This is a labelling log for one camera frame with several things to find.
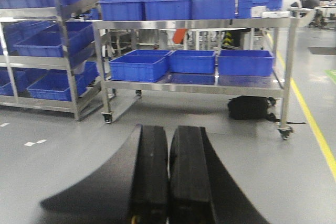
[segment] gray floor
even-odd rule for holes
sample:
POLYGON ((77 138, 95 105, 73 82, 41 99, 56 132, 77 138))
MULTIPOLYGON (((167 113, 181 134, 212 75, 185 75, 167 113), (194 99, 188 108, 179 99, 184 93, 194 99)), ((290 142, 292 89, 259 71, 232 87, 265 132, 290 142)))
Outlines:
MULTIPOLYGON (((336 56, 312 56, 307 49, 334 45, 330 31, 299 31, 293 77, 335 154, 336 86, 323 71, 336 69, 336 56)), ((134 91, 119 91, 112 105, 118 110, 133 98, 134 91)), ((76 122, 70 114, 1 107, 0 125, 9 125, 0 127, 0 223, 34 223, 40 200, 98 168, 137 123, 164 126, 169 140, 178 125, 206 127, 224 165, 271 223, 336 223, 336 183, 310 126, 295 125, 290 140, 282 141, 274 123, 230 120, 230 98, 143 92, 112 125, 99 111, 76 122), (40 140, 47 141, 24 146, 40 140)), ((306 121, 293 93, 289 120, 306 121)))

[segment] cart wheel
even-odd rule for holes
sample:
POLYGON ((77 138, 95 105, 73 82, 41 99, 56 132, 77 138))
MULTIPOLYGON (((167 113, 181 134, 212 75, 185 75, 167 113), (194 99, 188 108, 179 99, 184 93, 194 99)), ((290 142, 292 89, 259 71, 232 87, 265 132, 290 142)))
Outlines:
POLYGON ((112 123, 112 115, 104 114, 103 116, 104 116, 104 120, 107 124, 112 123))
POLYGON ((290 127, 290 126, 287 126, 286 129, 278 129, 278 131, 280 132, 281 138, 283 140, 288 140, 288 136, 289 136, 290 133, 293 132, 293 128, 290 127))
POLYGON ((272 106, 274 106, 277 103, 277 100, 275 100, 273 97, 269 97, 268 101, 271 103, 272 106))
POLYGON ((139 89, 137 89, 137 90, 135 91, 135 94, 136 94, 137 97, 140 97, 141 94, 142 94, 142 91, 139 90, 139 89))

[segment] white floor marking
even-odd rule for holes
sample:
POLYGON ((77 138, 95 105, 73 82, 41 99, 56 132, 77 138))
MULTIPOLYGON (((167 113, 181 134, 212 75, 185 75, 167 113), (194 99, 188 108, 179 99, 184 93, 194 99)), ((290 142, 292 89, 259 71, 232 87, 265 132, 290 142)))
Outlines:
POLYGON ((25 146, 32 147, 34 144, 41 144, 41 143, 44 143, 44 142, 46 142, 46 141, 47 141, 46 139, 43 139, 43 140, 37 141, 36 143, 28 142, 28 143, 25 143, 24 145, 25 145, 25 146))
POLYGON ((25 146, 32 147, 34 144, 36 144, 36 143, 28 142, 28 143, 25 143, 24 145, 25 145, 25 146))
POLYGON ((36 142, 37 144, 41 144, 41 143, 44 143, 45 141, 47 141, 46 139, 43 139, 43 140, 40 140, 38 142, 36 142))

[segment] metal pole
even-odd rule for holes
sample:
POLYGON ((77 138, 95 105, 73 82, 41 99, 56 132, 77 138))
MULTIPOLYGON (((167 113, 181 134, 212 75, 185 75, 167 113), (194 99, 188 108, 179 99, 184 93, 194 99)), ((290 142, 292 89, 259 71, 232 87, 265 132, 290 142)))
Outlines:
POLYGON ((183 38, 183 50, 188 50, 188 32, 184 34, 183 38))
POLYGON ((254 42, 254 28, 251 28, 250 32, 250 50, 253 50, 253 42, 254 42))
POLYGON ((196 50, 199 50, 199 43, 200 43, 200 32, 199 31, 196 31, 195 32, 195 49, 196 50))
POLYGON ((274 58, 275 58, 275 61, 274 61, 274 66, 276 66, 277 64, 277 60, 278 60, 278 42, 279 42, 279 28, 274 28, 274 41, 273 41, 273 55, 274 55, 274 58))
POLYGON ((202 50, 205 50, 205 32, 202 31, 202 50))
POLYGON ((221 37, 222 37, 222 32, 218 31, 217 32, 217 47, 219 48, 219 50, 222 48, 221 37))
POLYGON ((290 93, 290 80, 292 74, 293 56, 296 46, 295 33, 299 23, 298 18, 291 19, 290 27, 288 30, 288 43, 287 43, 287 56, 286 56, 286 69, 285 69, 285 83, 283 85, 282 106, 281 106, 281 122, 280 128, 285 129, 287 126, 288 104, 290 93))
POLYGON ((59 26, 60 36, 61 36, 61 42, 62 42, 62 48, 63 48, 63 56, 67 59, 67 75, 68 75, 68 81, 70 86, 70 93, 71 93, 71 100, 74 110, 75 119, 80 119, 80 112, 78 108, 78 93, 77 93, 77 86, 76 86, 76 80, 75 75, 71 69, 70 65, 70 58, 69 58, 69 51, 68 48, 70 46, 69 44, 69 38, 68 38, 68 31, 66 27, 66 23, 63 20, 62 17, 62 7, 60 0, 54 0, 55 1, 55 8, 56 8, 56 23, 59 26))
POLYGON ((17 89, 16 89, 16 83, 15 83, 15 78, 14 78, 14 73, 13 73, 13 69, 11 68, 8 49, 7 49, 7 44, 6 44, 5 35, 4 35, 4 32, 3 32, 3 26, 2 26, 1 23, 0 23, 0 41, 1 41, 3 55, 5 56, 5 60, 6 60, 6 64, 7 64, 7 71, 8 71, 9 79, 11 81, 13 95, 15 97, 15 102, 19 103, 18 93, 17 93, 17 89))
POLYGON ((111 113, 111 107, 109 102, 109 94, 107 91, 107 87, 105 85, 106 77, 105 77, 105 65, 104 65, 104 58, 101 53, 101 40, 100 40, 100 32, 97 28, 96 22, 92 22, 93 26, 93 34, 94 34, 94 41, 96 47, 96 55, 97 55, 97 64, 98 64, 98 71, 100 75, 100 84, 101 84, 101 93, 102 93, 102 100, 104 105, 104 112, 103 113, 111 113))
POLYGON ((211 50, 211 36, 212 36, 212 32, 211 32, 211 31, 208 31, 208 32, 207 32, 208 45, 207 45, 206 50, 211 50))
POLYGON ((131 38, 132 38, 132 49, 136 50, 137 32, 133 29, 131 30, 131 38))

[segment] metal shelving rack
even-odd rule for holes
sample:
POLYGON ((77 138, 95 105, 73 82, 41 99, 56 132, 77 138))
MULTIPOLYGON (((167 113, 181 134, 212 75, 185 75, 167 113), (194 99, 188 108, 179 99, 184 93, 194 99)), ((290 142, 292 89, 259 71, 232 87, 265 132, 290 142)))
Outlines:
POLYGON ((75 74, 69 61, 69 40, 65 26, 65 21, 73 18, 95 6, 98 0, 81 0, 73 5, 62 7, 59 0, 55 0, 55 7, 45 8, 27 8, 27 9, 0 9, 0 39, 3 48, 3 54, 0 56, 0 67, 7 67, 9 78, 11 80, 14 96, 0 95, 0 105, 14 106, 29 109, 52 110, 73 113, 76 120, 80 120, 83 110, 100 92, 100 81, 97 81, 82 97, 78 97, 75 74), (3 34, 3 25, 5 22, 18 22, 25 20, 55 20, 60 27, 61 41, 63 44, 63 58, 53 57, 28 57, 8 55, 6 41, 3 34), (67 71, 68 81, 71 91, 72 101, 56 101, 33 99, 20 97, 18 95, 13 68, 41 68, 41 69, 62 69, 67 71))
POLYGON ((168 73, 156 83, 112 81, 110 74, 101 81, 104 111, 103 116, 106 123, 113 121, 112 110, 109 101, 108 88, 110 89, 130 89, 135 90, 137 95, 141 95, 141 90, 171 91, 185 93, 206 93, 206 94, 229 94, 229 95, 253 95, 261 97, 282 98, 281 122, 279 132, 283 139, 287 139, 291 132, 291 127, 286 123, 288 113, 288 100, 290 92, 290 78, 292 72, 293 52, 296 45, 295 34, 297 27, 307 25, 314 16, 314 11, 302 8, 295 8, 292 11, 305 12, 304 18, 256 18, 256 19, 223 19, 223 20, 167 20, 167 21, 126 21, 126 22, 93 22, 94 35, 96 40, 96 54, 99 64, 100 75, 104 76, 104 59, 101 53, 101 43, 99 41, 99 30, 101 29, 209 29, 209 28, 274 28, 273 53, 276 56, 278 50, 279 28, 288 28, 286 67, 284 73, 284 83, 281 83, 277 68, 271 77, 235 77, 218 76, 215 74, 214 85, 198 84, 174 84, 169 83, 168 73))

